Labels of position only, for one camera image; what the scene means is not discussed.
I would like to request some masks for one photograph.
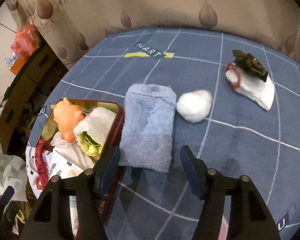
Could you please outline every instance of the orange rubber animal toy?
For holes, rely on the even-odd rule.
[[[73,129],[84,119],[80,106],[73,105],[68,98],[63,98],[56,105],[51,105],[53,115],[61,132],[61,138],[68,143],[73,143],[75,136]]]

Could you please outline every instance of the curtain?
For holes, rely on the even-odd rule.
[[[33,23],[71,68],[106,36],[140,27],[195,27],[264,44],[300,63],[294,0],[7,0],[18,27]]]

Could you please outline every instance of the metal screw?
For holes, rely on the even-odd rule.
[[[59,180],[59,176],[58,175],[54,175],[54,176],[52,176],[52,178],[51,178],[51,181],[52,182],[57,182]]]
[[[208,174],[215,175],[217,171],[215,169],[208,169]]]
[[[244,182],[249,182],[250,178],[247,176],[247,175],[242,175],[241,176],[241,179],[244,181]]]
[[[84,174],[86,174],[86,175],[91,175],[91,174],[93,174],[93,169],[86,169],[86,170],[84,171]]]

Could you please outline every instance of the white wall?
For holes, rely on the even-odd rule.
[[[17,24],[4,3],[0,8],[0,99],[15,77],[5,64],[4,58],[12,58],[10,47],[14,42],[16,31]]]

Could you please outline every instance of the white ball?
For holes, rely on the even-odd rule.
[[[185,93],[177,102],[177,111],[187,121],[200,122],[209,114],[211,102],[212,96],[207,90]]]

